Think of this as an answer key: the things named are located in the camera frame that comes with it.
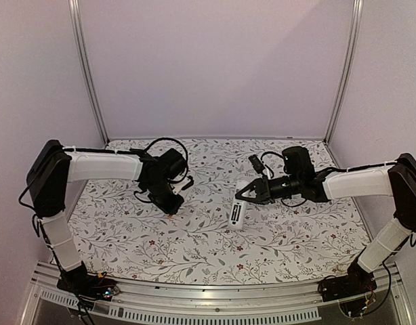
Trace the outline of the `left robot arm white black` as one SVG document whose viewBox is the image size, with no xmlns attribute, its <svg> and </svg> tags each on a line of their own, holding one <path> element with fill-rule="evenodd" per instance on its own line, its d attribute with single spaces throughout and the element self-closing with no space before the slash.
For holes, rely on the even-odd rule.
<svg viewBox="0 0 416 325">
<path fill-rule="evenodd" d="M 129 150 L 78 148 L 49 140 L 26 176 L 18 202 L 33 212 L 32 224 L 44 239 L 60 272 L 78 294 L 87 293 L 92 281 L 68 227 L 66 191 L 72 183 L 120 180 L 136 183 L 136 194 L 145 194 L 166 215 L 175 215 L 184 203 L 182 192 L 193 186 L 189 153 L 169 148 L 153 156 L 149 147 Z"/>
</svg>

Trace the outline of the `white remote control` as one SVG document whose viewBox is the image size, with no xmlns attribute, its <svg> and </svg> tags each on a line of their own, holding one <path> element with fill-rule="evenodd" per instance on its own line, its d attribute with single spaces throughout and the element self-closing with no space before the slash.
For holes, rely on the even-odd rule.
<svg viewBox="0 0 416 325">
<path fill-rule="evenodd" d="M 234 190 L 231 212 L 228 219 L 228 227 L 233 230 L 241 230 L 247 210 L 247 202 L 236 199 L 236 194 L 249 184 L 248 181 L 238 180 Z"/>
</svg>

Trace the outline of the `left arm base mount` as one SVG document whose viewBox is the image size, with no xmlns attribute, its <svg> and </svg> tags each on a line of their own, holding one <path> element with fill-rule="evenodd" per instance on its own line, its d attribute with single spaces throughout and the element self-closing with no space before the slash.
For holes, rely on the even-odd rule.
<svg viewBox="0 0 416 325">
<path fill-rule="evenodd" d="M 106 272 L 92 275 L 81 268 L 62 272 L 57 288 L 91 301 L 111 301 L 121 292 L 117 282 Z"/>
</svg>

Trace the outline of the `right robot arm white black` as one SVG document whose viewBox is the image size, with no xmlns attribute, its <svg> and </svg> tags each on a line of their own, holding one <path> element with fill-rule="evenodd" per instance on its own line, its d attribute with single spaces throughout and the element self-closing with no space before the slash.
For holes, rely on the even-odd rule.
<svg viewBox="0 0 416 325">
<path fill-rule="evenodd" d="M 281 156 L 285 175 L 277 178 L 269 178 L 261 159 L 250 156 L 249 161 L 261 176 L 240 189 L 235 198 L 253 204 L 269 204 L 294 195 L 315 203 L 361 196 L 394 199 L 392 220 L 355 258 L 341 281 L 341 289 L 347 295 L 356 295 L 367 285 L 367 276 L 416 233 L 416 160 L 406 153 L 380 164 L 316 171 L 305 147 L 287 148 Z"/>
</svg>

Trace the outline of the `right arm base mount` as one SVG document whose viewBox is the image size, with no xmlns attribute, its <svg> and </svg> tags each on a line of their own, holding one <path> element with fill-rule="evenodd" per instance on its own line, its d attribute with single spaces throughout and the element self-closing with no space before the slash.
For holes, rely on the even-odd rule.
<svg viewBox="0 0 416 325">
<path fill-rule="evenodd" d="M 377 283 L 373 273 L 327 276 L 318 283 L 318 293 L 324 302 L 337 301 L 343 315 L 360 318 L 376 302 Z"/>
</svg>

